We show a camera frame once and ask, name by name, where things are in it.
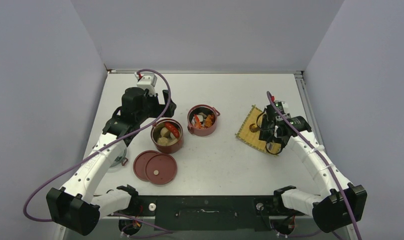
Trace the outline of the red sausage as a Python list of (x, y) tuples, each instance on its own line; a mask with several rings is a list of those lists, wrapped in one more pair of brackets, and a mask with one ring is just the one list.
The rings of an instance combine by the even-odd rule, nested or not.
[(175, 127), (175, 125), (169, 122), (165, 122), (164, 125), (174, 135), (176, 139), (180, 138), (180, 131), (178, 130), (178, 128)]

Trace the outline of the red round lid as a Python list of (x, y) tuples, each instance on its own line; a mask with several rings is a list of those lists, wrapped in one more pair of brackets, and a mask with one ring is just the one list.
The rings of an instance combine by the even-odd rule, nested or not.
[(155, 185), (165, 185), (171, 182), (178, 171), (175, 159), (165, 153), (151, 157), (144, 168), (146, 178)]
[(133, 171), (137, 178), (142, 181), (147, 182), (147, 176), (145, 173), (145, 168), (147, 162), (155, 155), (159, 154), (159, 152), (154, 150), (147, 150), (140, 153), (133, 162)]

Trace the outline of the orange food pieces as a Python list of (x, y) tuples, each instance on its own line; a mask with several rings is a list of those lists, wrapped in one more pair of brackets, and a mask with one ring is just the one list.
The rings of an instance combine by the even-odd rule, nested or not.
[(204, 118), (204, 122), (203, 124), (201, 123), (195, 123), (194, 118), (192, 120), (192, 124), (196, 129), (207, 129), (213, 126), (214, 122), (215, 122), (215, 116), (213, 114), (208, 114), (208, 115), (203, 115), (203, 114), (199, 114), (202, 115)]

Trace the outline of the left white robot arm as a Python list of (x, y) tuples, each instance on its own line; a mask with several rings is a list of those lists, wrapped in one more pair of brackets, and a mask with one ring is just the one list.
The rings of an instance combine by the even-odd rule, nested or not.
[(176, 104), (170, 91), (165, 89), (162, 94), (164, 104), (148, 89), (130, 87), (125, 90), (121, 106), (106, 122), (86, 161), (59, 189), (48, 191), (46, 201), (53, 222), (86, 236), (104, 216), (119, 210), (126, 215), (138, 211), (139, 201), (134, 198), (137, 191), (129, 185), (118, 186), (101, 196), (94, 193), (114, 161), (123, 156), (133, 138), (142, 131), (141, 125), (147, 119), (158, 121), (174, 115)]

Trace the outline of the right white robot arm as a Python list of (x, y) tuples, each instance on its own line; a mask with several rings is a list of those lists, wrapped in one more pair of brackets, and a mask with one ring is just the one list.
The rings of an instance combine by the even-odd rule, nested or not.
[(278, 102), (266, 106), (258, 118), (259, 140), (266, 143), (266, 152), (277, 156), (285, 148), (292, 150), (320, 191), (306, 193), (292, 185), (277, 189), (272, 200), (275, 212), (308, 215), (325, 233), (362, 219), (366, 190), (362, 185), (354, 185), (337, 169), (302, 116), (291, 117)]

